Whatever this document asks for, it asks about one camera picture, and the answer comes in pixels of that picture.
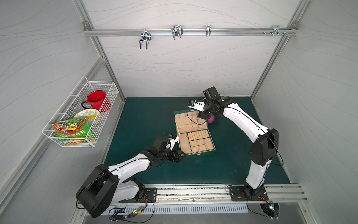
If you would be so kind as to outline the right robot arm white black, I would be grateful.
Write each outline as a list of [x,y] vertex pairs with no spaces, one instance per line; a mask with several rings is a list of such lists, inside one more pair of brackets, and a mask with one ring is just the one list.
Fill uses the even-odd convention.
[[204,120],[210,119],[215,113],[222,114],[236,124],[253,143],[249,150],[249,174],[242,194],[247,200],[258,198],[264,189],[268,168],[278,152],[279,132],[254,120],[229,96],[220,95],[214,86],[203,93],[205,98],[202,102],[191,101],[188,107],[199,111],[198,117]]

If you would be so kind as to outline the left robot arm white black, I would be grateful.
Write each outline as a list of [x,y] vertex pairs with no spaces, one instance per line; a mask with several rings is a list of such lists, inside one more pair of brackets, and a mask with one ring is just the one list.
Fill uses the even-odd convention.
[[161,161],[181,162],[186,154],[174,149],[179,140],[177,135],[161,135],[133,158],[117,165],[97,165],[76,193],[77,208],[96,218],[113,203],[142,198],[144,185],[131,177]]

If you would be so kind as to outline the green jewelry box beige lining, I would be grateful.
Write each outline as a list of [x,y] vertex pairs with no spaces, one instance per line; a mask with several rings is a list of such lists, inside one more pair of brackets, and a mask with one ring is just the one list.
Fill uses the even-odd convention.
[[202,155],[216,150],[207,122],[198,118],[194,109],[174,112],[180,150],[190,155]]

